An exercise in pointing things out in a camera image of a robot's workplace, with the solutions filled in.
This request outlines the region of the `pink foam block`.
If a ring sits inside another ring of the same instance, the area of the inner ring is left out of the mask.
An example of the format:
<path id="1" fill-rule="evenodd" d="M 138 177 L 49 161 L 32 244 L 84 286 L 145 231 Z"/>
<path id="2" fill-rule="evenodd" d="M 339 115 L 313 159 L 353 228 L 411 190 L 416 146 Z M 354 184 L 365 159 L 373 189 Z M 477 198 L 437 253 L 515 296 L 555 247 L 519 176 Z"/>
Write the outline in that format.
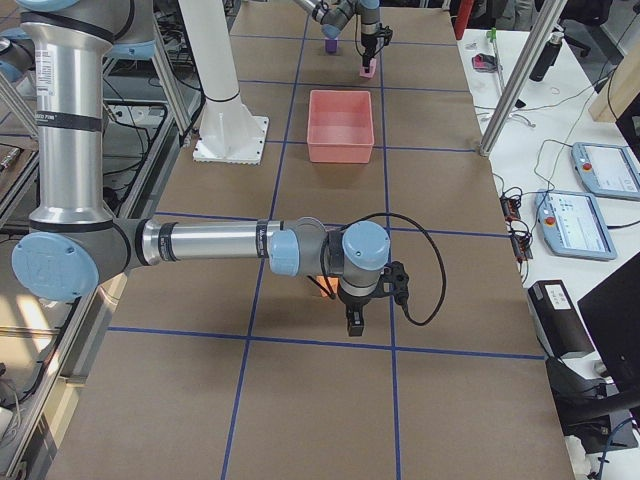
<path id="1" fill-rule="evenodd" d="M 368 65 L 362 65 L 359 69 L 359 76 L 365 79 L 372 79 L 375 76 L 377 60 L 372 58 Z"/>

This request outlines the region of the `orange foam block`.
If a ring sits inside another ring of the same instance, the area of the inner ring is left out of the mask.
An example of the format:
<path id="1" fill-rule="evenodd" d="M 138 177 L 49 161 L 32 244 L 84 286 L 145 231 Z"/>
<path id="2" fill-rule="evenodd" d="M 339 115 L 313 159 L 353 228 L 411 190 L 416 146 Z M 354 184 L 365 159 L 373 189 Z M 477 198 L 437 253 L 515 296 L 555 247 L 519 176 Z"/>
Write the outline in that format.
<path id="1" fill-rule="evenodd" d="M 331 297 L 334 298 L 337 294 L 337 288 L 339 285 L 339 280 L 335 277 L 327 277 L 324 276 L 316 276 L 314 278 L 319 289 L 321 290 L 322 297 Z"/>

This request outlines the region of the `purple foam block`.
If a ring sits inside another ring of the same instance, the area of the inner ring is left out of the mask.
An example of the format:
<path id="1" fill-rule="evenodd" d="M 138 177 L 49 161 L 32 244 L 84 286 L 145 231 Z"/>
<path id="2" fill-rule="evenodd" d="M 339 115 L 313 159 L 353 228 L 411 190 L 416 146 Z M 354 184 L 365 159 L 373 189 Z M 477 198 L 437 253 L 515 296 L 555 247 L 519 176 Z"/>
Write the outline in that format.
<path id="1" fill-rule="evenodd" d="M 338 38 L 328 38 L 324 39 L 324 49 L 325 52 L 329 55 L 334 55 L 338 52 L 339 39 Z"/>

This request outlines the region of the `pink plastic bin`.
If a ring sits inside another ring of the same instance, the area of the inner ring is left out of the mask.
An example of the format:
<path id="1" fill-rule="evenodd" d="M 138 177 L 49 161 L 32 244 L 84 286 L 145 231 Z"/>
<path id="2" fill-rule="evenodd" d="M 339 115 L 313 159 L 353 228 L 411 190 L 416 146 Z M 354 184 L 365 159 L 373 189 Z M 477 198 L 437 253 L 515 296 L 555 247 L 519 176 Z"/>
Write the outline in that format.
<path id="1" fill-rule="evenodd" d="M 371 94 L 361 90 L 312 90 L 307 146 L 313 163 L 366 164 L 374 146 Z"/>

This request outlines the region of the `pink cloth item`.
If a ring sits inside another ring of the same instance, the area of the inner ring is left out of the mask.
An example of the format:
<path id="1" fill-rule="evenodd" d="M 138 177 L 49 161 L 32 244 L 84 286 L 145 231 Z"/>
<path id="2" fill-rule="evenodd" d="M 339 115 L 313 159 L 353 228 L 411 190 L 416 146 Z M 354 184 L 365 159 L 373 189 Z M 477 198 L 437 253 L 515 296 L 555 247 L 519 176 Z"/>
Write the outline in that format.
<path id="1" fill-rule="evenodd" d="M 478 53 L 471 58 L 472 68 L 481 73 L 497 73 L 501 70 L 499 61 L 494 55 Z"/>

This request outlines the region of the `black box with label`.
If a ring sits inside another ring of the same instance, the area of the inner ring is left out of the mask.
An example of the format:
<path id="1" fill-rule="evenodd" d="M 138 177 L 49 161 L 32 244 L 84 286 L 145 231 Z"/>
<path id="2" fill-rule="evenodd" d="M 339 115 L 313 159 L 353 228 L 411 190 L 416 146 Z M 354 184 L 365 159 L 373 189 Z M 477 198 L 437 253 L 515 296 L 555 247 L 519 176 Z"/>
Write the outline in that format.
<path id="1" fill-rule="evenodd" d="M 528 290 L 538 339 L 556 358 L 583 358 L 595 351 L 562 280 L 541 280 Z"/>

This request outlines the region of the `black water bottle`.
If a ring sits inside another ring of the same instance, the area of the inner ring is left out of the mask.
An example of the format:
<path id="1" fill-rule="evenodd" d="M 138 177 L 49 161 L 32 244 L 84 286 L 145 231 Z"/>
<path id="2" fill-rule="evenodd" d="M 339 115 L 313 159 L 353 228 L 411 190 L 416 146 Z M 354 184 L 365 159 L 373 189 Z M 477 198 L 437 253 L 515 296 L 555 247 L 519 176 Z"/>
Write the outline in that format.
<path id="1" fill-rule="evenodd" d="M 563 39 L 564 33 L 561 31 L 554 31 L 551 34 L 529 75 L 531 81 L 541 82 L 544 79 L 550 67 L 555 64 Z"/>

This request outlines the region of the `near teach pendant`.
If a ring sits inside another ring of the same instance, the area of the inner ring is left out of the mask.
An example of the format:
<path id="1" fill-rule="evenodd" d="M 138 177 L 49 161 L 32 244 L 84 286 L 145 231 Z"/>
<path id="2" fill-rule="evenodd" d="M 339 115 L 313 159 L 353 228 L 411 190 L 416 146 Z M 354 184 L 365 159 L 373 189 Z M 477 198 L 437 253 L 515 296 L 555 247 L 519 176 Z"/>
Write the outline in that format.
<path id="1" fill-rule="evenodd" d="M 616 248 L 593 194 L 539 190 L 535 203 L 543 238 L 553 254 L 599 261 L 617 258 Z"/>

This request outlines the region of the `teach pendant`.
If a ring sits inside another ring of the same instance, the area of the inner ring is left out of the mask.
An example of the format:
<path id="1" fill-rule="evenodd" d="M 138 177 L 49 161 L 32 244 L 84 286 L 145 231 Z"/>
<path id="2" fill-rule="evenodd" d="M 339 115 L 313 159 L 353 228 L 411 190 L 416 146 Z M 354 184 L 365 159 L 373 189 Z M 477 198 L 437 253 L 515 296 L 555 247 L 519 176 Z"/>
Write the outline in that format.
<path id="1" fill-rule="evenodd" d="M 629 147 L 576 142 L 571 158 L 589 192 L 604 198 L 639 200 L 639 164 Z"/>
<path id="2" fill-rule="evenodd" d="M 543 238 L 553 254 L 599 261 L 617 258 L 616 248 L 593 194 L 539 190 L 535 203 Z"/>

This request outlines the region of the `black monitor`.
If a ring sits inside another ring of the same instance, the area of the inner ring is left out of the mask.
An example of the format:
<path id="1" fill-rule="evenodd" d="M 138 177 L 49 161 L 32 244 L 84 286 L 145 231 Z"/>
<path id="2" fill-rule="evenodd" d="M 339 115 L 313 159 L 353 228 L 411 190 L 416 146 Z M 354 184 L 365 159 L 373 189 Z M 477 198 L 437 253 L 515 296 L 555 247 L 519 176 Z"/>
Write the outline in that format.
<path id="1" fill-rule="evenodd" d="M 578 307 L 618 389 L 639 388 L 639 254 L 585 294 Z"/>

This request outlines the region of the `far teach pendant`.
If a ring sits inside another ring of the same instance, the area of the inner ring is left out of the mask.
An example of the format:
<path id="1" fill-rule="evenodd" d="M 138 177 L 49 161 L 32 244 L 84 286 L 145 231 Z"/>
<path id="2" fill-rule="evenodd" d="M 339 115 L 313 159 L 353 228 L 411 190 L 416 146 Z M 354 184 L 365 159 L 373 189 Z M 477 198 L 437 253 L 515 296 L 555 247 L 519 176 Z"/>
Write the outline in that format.
<path id="1" fill-rule="evenodd" d="M 639 164 L 629 147 L 576 142 L 571 158 L 589 192 L 604 198 L 639 200 Z"/>

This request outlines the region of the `aluminium frame post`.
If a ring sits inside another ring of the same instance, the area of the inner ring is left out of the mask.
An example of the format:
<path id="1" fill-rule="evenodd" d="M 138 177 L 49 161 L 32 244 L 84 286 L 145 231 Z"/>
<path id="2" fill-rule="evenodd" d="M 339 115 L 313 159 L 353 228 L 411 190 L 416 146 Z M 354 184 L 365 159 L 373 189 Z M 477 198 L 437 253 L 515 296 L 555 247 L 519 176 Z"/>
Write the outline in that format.
<path id="1" fill-rule="evenodd" d="M 490 155 L 566 3 L 567 0 L 544 2 L 482 136 L 478 146 L 481 156 Z"/>

